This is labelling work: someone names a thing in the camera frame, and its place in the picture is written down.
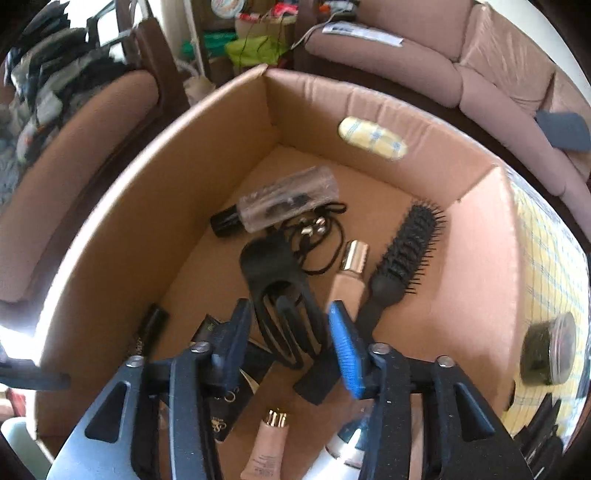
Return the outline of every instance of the cosmetic tube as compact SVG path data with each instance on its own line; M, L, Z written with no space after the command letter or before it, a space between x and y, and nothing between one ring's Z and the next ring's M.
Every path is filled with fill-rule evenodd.
M365 291L363 282L363 269L367 262L369 245L359 240L347 243L343 253L339 271L335 274L332 288L330 289L326 311L335 300L342 300L349 316L354 320L359 312L361 297Z
M288 430L287 414L270 410L261 422L251 457L240 474L241 480L280 480Z

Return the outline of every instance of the green bag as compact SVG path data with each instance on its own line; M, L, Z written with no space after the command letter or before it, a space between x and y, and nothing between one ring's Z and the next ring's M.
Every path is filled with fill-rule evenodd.
M226 43L226 53L238 67L254 67L261 63L277 65L279 58L289 50L283 43L266 35L264 37L239 38Z

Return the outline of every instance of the gold bottle cap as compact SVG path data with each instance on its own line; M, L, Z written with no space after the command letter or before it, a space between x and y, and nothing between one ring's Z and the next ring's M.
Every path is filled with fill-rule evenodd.
M359 240L351 240L345 247L340 269L346 272L363 273L368 259L369 245Z
M269 425L269 427L286 427L287 413L283 413L279 410L269 410L269 413L267 413L267 418L265 418L265 423Z

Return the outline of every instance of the white wall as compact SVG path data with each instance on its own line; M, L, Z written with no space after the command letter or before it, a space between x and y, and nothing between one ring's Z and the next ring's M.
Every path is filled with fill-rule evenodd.
M160 22L173 56L180 57L183 42L191 40L183 0L150 0L150 7Z
M488 0L501 15L534 40L564 70L587 101L591 103L591 85L574 55L549 20L528 0Z

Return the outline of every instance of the white label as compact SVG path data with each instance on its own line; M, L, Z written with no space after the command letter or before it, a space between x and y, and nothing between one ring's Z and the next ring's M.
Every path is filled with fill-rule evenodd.
M322 33L332 33L337 35L346 35L348 37L364 38L371 41L379 41L392 47L402 47L402 37L391 35L374 28L365 28L349 22L334 22L324 26Z

